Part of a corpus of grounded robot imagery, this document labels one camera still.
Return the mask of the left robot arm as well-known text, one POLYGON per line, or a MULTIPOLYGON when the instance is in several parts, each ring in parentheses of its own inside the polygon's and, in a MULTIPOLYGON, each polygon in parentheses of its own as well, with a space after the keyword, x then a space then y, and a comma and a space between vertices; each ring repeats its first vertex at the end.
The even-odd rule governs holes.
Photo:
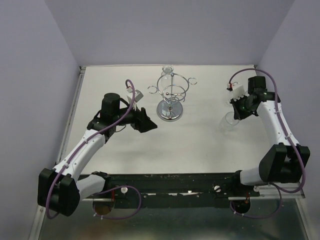
POLYGON ((137 102, 143 98, 139 90, 130 92, 127 100, 117 93, 106 93, 101 109, 88 123, 81 141, 53 169, 44 168, 38 177, 37 203, 47 211, 69 217, 79 202, 97 194, 104 198, 110 194, 109 175, 93 172, 84 179, 80 175, 96 152, 102 148, 118 126, 130 125, 140 133, 156 129, 158 126, 147 116, 145 108, 138 108, 137 102))

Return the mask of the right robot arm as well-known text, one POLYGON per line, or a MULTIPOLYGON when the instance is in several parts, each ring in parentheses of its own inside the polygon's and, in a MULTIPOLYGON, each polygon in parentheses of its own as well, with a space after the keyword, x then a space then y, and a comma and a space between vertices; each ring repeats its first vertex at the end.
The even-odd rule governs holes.
POLYGON ((242 121, 250 116, 259 117, 270 144, 257 167, 240 171, 239 178, 230 183, 230 191, 241 196, 248 186, 301 182, 310 150, 294 137, 283 114, 281 100, 275 91, 268 91, 265 77, 250 77, 248 89, 239 83, 231 83, 228 90, 233 118, 242 121))

